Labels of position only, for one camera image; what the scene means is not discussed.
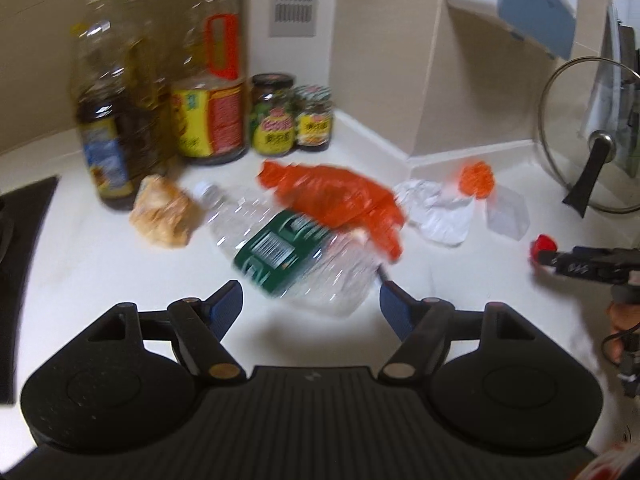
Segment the person right hand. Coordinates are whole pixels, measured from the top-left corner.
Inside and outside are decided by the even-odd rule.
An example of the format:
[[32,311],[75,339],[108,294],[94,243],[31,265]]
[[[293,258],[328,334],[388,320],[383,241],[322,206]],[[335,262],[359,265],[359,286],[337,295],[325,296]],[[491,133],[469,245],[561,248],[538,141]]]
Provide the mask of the person right hand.
[[[612,302],[606,309],[606,314],[611,323],[611,334],[617,334],[624,330],[630,330],[640,322],[640,307],[635,304],[616,304]],[[620,362],[623,354],[623,343],[620,338],[612,339],[606,345],[608,357],[616,364]]]

